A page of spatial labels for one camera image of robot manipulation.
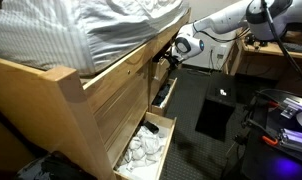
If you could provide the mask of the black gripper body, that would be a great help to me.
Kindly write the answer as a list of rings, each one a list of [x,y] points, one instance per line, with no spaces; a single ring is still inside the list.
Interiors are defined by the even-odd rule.
[[[164,58],[169,62],[169,64],[170,64],[169,69],[170,70],[177,69],[179,67],[179,65],[181,64],[181,62],[175,56],[172,56],[170,54],[165,54]]]

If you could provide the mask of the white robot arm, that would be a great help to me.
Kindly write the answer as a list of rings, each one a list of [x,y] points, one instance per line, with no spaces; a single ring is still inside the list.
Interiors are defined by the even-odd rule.
[[[259,40],[272,41],[281,37],[292,25],[302,25],[302,0],[239,0],[198,21],[183,25],[169,52],[171,65],[178,65],[202,53],[205,43],[197,33],[211,29],[225,34],[248,27]]]

